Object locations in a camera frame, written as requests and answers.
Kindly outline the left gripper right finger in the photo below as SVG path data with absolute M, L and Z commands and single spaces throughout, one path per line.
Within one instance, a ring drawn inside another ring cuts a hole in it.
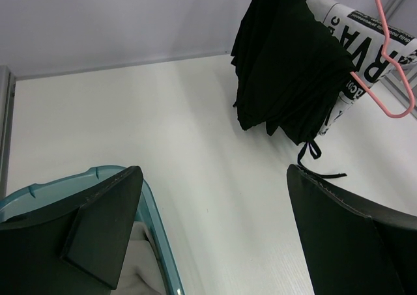
M 287 187 L 315 294 L 416 293 L 416 216 L 298 165 Z

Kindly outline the grey trousers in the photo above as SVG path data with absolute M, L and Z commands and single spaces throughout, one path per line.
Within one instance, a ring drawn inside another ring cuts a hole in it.
M 154 242 L 143 222 L 133 224 L 119 282 L 111 294 L 167 294 Z

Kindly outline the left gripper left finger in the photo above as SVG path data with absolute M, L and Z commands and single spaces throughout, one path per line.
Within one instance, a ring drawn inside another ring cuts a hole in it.
M 2 294 L 109 294 L 117 288 L 143 173 L 80 176 L 1 201 Z

